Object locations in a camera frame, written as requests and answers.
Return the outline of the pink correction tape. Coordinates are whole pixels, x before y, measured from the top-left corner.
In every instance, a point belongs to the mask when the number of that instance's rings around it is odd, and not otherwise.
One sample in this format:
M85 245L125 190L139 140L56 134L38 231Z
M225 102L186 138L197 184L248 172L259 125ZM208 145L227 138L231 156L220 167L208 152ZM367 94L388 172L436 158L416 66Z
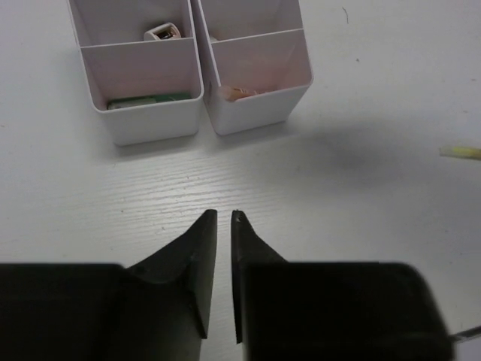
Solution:
M273 92L272 89L245 89L233 86L221 86L217 93L227 102L236 102L240 99L245 99L253 96L258 96L265 93Z

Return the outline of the yellow stick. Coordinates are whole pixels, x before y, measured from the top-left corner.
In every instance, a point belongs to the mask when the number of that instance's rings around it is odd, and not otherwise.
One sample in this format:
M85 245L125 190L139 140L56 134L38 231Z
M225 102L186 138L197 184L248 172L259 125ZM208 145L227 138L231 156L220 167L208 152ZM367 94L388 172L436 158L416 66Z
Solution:
M481 149L475 147L445 146L439 149L439 154L443 157L455 159L481 160Z

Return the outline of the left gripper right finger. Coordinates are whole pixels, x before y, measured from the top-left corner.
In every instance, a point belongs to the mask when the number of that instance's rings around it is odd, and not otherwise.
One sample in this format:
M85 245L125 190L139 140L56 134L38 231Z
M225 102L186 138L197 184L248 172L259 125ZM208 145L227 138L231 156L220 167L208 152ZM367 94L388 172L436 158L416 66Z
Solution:
M423 276L400 262L290 262L231 216L235 332L246 360L451 360Z

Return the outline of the yellow small eraser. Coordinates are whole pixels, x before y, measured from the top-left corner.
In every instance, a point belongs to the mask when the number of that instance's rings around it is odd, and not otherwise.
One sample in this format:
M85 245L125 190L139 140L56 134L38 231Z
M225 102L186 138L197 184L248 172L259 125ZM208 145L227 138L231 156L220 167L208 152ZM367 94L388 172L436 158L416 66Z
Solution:
M144 33L145 41L165 41L178 38L182 38L182 34L173 23L163 23Z

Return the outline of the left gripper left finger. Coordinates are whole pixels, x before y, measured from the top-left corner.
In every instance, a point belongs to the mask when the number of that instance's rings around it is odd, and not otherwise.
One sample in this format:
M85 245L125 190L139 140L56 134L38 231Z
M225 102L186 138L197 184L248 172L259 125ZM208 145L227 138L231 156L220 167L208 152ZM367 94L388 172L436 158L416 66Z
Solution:
M207 337L217 212L140 262L4 263L3 360L197 360Z

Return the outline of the green correction tape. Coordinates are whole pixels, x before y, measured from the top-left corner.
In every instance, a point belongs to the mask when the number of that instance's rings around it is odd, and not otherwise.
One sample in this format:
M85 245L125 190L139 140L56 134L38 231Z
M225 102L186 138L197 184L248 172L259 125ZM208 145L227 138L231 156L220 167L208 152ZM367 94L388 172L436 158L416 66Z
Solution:
M154 105L158 103L176 102L191 99L189 93L167 93L153 94L146 96L136 96L130 98L113 99L107 103L108 110L131 108L144 105Z

